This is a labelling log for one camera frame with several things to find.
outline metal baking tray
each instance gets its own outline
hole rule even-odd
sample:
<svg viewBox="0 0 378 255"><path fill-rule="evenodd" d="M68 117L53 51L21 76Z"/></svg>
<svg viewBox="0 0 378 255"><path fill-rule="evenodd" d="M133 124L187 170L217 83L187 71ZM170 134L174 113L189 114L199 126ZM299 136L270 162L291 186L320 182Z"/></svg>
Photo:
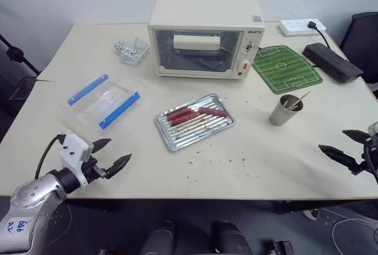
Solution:
<svg viewBox="0 0 378 255"><path fill-rule="evenodd" d="M189 107L194 111L197 111L200 107L209 107L211 109L225 110L229 115L228 117L221 117L203 114L179 125L171 126L171 122L167 121L167 114L183 107ZM155 121L170 151L177 151L235 125L235 119L216 94L209 94L198 100L192 100L191 102L167 110L158 115Z"/></svg>

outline black cable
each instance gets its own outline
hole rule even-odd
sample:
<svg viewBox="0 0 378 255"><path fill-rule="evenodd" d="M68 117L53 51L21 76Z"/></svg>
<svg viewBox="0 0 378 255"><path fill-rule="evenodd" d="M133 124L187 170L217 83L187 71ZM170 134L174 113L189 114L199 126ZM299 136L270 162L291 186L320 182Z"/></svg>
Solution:
<svg viewBox="0 0 378 255"><path fill-rule="evenodd" d="M364 146L364 156L365 156L365 160L367 162L367 165L369 167L369 169L372 171L372 174L374 175L374 178L376 179L376 182L378 184L378 173L376 171L376 168L374 167L373 163L372 163L372 160L370 159L370 155L369 155L369 147L368 146Z"/></svg>
<svg viewBox="0 0 378 255"><path fill-rule="evenodd" d="M328 48L330 48L330 45L328 44L328 41L325 39L324 35L321 33L321 31L319 31L316 23L310 21L307 25L308 28L310 29L313 29L313 30L316 30L320 35L321 37L323 38L323 40L325 41L325 44L327 45Z"/></svg>
<svg viewBox="0 0 378 255"><path fill-rule="evenodd" d="M2 35L0 35L0 41L2 41L8 48L12 47L12 45Z"/></svg>
<svg viewBox="0 0 378 255"><path fill-rule="evenodd" d="M24 57L24 63L36 74L39 75L41 74L41 71L36 69L30 62Z"/></svg>
<svg viewBox="0 0 378 255"><path fill-rule="evenodd" d="M373 237L374 237L375 242L378 244L378 228L374 230Z"/></svg>
<svg viewBox="0 0 378 255"><path fill-rule="evenodd" d="M40 159L40 162L38 163L37 170L35 171L34 179L38 179L38 178L40 177L40 172L41 172L42 164L43 164L43 162L44 162L44 160L45 160L45 158L46 158L46 155L47 155L48 151L51 149L51 147L53 146L53 144L55 143L55 141L56 141L56 140L59 140L59 142L60 142L61 144L63 144L63 142L64 142L64 138L65 138L65 137L66 137L66 136L63 135L63 134L58 134L58 135L55 136L55 137L53 138L53 140L51 140L50 143L47 145L45 151L44 151L43 154L42 154L42 157L41 157L41 159Z"/></svg>

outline power cord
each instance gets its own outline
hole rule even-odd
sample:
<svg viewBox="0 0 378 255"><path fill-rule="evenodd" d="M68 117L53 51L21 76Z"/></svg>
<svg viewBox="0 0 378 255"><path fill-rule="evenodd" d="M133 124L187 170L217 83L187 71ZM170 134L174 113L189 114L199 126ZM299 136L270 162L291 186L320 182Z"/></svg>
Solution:
<svg viewBox="0 0 378 255"><path fill-rule="evenodd" d="M321 33L321 31L319 31L316 23L310 21L307 25L308 28L310 29L313 29L313 30L316 30L323 38L323 40L325 41L325 44L327 45L328 48L330 48L330 45L328 44L328 41L325 39L324 35Z"/></svg>
<svg viewBox="0 0 378 255"><path fill-rule="evenodd" d="M376 169L375 169L375 167L372 163L372 160L370 159L369 147L366 146L366 145L364 145L364 156L366 158L367 165L370 168L371 173L374 175L376 182L378 184L378 172L376 171Z"/></svg>
<svg viewBox="0 0 378 255"><path fill-rule="evenodd" d="M335 232L335 228L336 226L338 226L339 224L341 223L344 223L346 221L352 221L354 223L357 223L357 224L361 224L361 225L365 225L365 226L368 226L369 229L371 229L373 231L373 237L374 237L374 240L375 242L378 244L378 228L377 229L372 229L370 226L371 225L378 225L378 221L376 222L368 222L368 221L364 221L364 220L361 220L359 218L348 218L346 217L345 215L341 215L335 211L332 211L332 210L329 210L329 209L326 209L326 208L323 208L324 211L327 211L329 213L332 213L332 214L335 214L335 215L338 215L339 217L341 218L344 218L344 220L341 220L341 221L338 221L337 223L334 224L334 226L332 227L332 232L331 232L331 235L332 235L332 241L333 241L333 244L335 245L335 248L337 249L337 251L341 254L341 255L344 255L343 252L341 252L340 248L338 247L336 241L335 241L335 237L334 237L334 232Z"/></svg>
<svg viewBox="0 0 378 255"><path fill-rule="evenodd" d="M63 142L64 142L65 138L66 138L65 134L58 134L57 136L55 136L53 138L53 140L50 141L50 143L47 145L45 151L42 154L40 162L38 163L37 170L35 171L34 179L38 179L40 177L40 172L41 172L42 164L43 164L43 162L44 162L44 160L46 158L46 155L47 155L48 151L51 149L51 147L53 146L53 144L55 143L55 141L58 140L59 143L61 145L63 145Z"/></svg>

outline white table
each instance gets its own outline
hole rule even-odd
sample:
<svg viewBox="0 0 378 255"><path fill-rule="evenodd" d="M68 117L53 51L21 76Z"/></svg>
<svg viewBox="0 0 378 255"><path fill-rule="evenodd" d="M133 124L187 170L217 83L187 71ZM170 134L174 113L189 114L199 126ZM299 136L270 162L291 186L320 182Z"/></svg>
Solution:
<svg viewBox="0 0 378 255"><path fill-rule="evenodd" d="M267 23L261 47L286 44L301 53L320 36L285 38ZM160 77L149 55L137 67L119 62L112 52L117 38L137 35L148 41L146 25L75 25L50 65L39 76L30 97L0 144L0 194L9 195L33 178L50 139L69 132L61 122L60 103L94 76L107 73L139 91L139 103L102 136L113 140L96 153L102 167L121 155L133 154L125 169L110 180L100 179L76 198L221 198L263 200L330 200L377 198L372 175L354 176L332 161L318 144L332 145L359 159L362 146L343 129L367 130L378 118L378 103L362 79L337 84L321 70L323 83L311 90L304 109L282 127L268 116L279 96L251 70L245 80ZM340 53L327 36L332 49ZM217 93L236 118L236 125L180 151L169 152L154 117L166 109ZM99 137L79 132L91 140ZM41 174L61 168L56 145Z"/></svg>

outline soccer field mat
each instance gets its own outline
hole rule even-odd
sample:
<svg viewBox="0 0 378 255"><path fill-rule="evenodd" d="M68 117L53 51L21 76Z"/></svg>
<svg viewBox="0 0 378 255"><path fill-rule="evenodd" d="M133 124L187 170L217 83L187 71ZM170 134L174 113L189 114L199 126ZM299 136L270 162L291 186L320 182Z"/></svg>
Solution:
<svg viewBox="0 0 378 255"><path fill-rule="evenodd" d="M305 58L285 45L260 49L252 66L275 94L306 88L323 81Z"/></svg>

